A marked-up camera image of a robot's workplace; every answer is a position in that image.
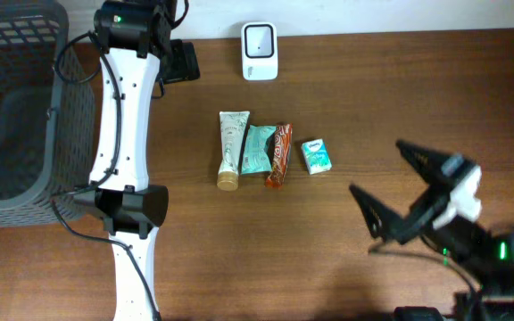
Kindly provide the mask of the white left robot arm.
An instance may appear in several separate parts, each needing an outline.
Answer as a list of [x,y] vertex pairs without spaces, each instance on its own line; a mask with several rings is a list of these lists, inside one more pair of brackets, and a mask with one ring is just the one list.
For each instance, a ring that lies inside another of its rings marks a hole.
[[152,185],[146,160],[155,88],[196,80],[192,43],[172,39],[182,19],[176,0],[106,1],[89,37],[100,54],[103,100],[99,143],[88,185],[74,201],[102,221],[115,265],[117,320],[158,320],[155,240],[169,191]]

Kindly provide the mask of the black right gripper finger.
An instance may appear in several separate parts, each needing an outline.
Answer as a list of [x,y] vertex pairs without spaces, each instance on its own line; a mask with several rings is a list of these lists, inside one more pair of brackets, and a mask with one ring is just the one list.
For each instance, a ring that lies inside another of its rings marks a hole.
[[371,237],[381,238],[385,242],[398,241],[402,217],[357,185],[350,185],[349,189],[361,210]]
[[449,160],[448,153],[424,148],[404,140],[397,140],[395,145],[401,156],[426,183],[435,184],[446,179],[442,166]]

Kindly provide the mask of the white tube with gold cap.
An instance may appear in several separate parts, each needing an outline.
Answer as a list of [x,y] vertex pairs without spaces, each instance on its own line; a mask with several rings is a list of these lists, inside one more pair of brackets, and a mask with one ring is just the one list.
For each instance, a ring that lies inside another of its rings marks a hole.
[[249,116],[249,111],[220,112],[222,161],[217,187],[222,191],[232,192],[238,188],[239,161]]

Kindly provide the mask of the red snack bar wrapper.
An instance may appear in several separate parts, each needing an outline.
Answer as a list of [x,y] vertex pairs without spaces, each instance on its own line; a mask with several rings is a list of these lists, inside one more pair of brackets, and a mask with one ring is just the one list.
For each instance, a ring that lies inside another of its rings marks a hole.
[[291,152],[292,134],[292,124],[277,125],[274,134],[271,172],[265,181],[265,185],[269,188],[280,188],[284,184]]

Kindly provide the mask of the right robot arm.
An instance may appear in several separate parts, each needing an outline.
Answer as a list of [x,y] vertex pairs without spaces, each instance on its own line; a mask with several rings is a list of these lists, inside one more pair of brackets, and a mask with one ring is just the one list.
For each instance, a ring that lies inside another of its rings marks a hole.
[[399,140],[396,147],[427,189],[406,216],[351,185],[371,237],[369,253],[386,255],[391,242],[419,239],[433,253],[428,260],[456,273],[468,286],[455,296],[453,312],[432,307],[398,307],[393,320],[514,320],[514,226],[495,234],[478,224],[481,167],[459,153],[427,149]]

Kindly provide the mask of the small Kleenex tissue pack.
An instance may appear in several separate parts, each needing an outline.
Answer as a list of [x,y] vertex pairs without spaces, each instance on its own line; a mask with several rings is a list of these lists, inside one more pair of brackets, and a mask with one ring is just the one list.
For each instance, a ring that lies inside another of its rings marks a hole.
[[332,161],[329,158],[323,139],[320,138],[303,143],[302,152],[310,175],[332,169]]

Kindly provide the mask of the teal snack packet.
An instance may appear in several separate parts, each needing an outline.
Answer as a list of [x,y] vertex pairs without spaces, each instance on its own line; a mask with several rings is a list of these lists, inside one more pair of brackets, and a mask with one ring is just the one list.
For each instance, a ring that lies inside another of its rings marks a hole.
[[275,131],[275,126],[249,127],[241,164],[243,175],[271,171],[269,144]]

